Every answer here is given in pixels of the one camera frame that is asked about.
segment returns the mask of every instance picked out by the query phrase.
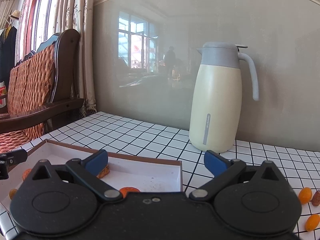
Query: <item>chair armrest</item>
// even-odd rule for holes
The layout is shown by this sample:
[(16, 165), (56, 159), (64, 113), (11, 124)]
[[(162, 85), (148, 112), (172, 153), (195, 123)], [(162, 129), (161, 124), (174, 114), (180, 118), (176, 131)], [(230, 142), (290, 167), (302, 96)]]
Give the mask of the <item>chair armrest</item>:
[(5, 99), (8, 97), (8, 93), (5, 93), (4, 95), (0, 95), (0, 99)]
[(83, 98), (69, 98), (47, 103), (20, 114), (11, 114), (0, 118), (0, 134), (27, 129), (69, 110), (80, 108)]

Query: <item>gray handle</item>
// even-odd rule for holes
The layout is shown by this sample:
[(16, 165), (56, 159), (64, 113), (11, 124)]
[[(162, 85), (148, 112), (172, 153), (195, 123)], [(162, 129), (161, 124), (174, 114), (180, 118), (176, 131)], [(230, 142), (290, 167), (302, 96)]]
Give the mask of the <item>gray handle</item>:
[(247, 45), (236, 44), (236, 46), (237, 46), (238, 48), (244, 48), (244, 49), (247, 49), (247, 48), (248, 48)]
[(238, 57), (240, 60), (245, 60), (249, 64), (249, 70), (252, 81), (252, 97), (254, 101), (259, 100), (259, 85), (258, 85), (258, 76), (256, 67), (253, 63), (252, 58), (250, 58), (247, 54), (238, 52)]

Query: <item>orange fruit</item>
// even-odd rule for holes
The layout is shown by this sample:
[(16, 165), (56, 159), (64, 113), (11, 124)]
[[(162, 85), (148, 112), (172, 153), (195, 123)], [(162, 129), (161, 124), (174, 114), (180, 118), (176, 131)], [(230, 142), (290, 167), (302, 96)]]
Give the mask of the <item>orange fruit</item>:
[(127, 196), (128, 192), (140, 192), (140, 190), (135, 187), (123, 187), (119, 191), (121, 192), (123, 198)]
[(319, 222), (320, 222), (320, 216), (318, 214), (313, 214), (308, 218), (304, 227), (306, 231), (310, 232), (317, 228)]
[(30, 171), (32, 169), (27, 169), (24, 171), (24, 173), (22, 174), (22, 180), (24, 181), (26, 179), (26, 177), (29, 175)]
[(102, 179), (104, 176), (108, 175), (110, 173), (110, 169), (108, 165), (97, 175), (98, 179)]
[(9, 198), (12, 200), (13, 196), (17, 193), (17, 189), (13, 188), (12, 190), (10, 190), (9, 192)]
[(302, 205), (307, 204), (312, 198), (311, 188), (309, 188), (309, 187), (303, 188), (300, 191), (298, 198), (299, 198)]

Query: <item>screw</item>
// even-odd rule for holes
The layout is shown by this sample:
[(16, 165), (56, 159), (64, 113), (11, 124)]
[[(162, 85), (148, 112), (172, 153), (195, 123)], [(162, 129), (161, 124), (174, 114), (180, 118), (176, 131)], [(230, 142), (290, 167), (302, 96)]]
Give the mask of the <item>screw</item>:
[(115, 189), (108, 189), (104, 192), (104, 196), (108, 198), (116, 198), (120, 196), (120, 192)]
[(160, 198), (158, 198), (158, 197), (154, 197), (154, 198), (152, 198), (152, 201), (153, 201), (153, 202), (160, 202), (160, 201), (161, 201), (161, 199), (160, 199)]
[(204, 189), (195, 189), (191, 193), (196, 198), (206, 197), (208, 195), (208, 192)]
[(142, 202), (145, 203), (145, 204), (151, 204), (152, 200), (149, 199), (149, 198), (146, 198), (146, 199), (142, 200)]

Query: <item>black coat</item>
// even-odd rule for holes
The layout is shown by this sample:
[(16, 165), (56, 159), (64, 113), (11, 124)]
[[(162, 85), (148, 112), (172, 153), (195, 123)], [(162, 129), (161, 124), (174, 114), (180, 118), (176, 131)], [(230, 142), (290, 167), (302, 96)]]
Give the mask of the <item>black coat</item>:
[(5, 32), (6, 29), (0, 36), (0, 83), (4, 81), (5, 87), (8, 90), (10, 70), (15, 66), (14, 55), (17, 29), (15, 27), (11, 27), (6, 39), (4, 39)]

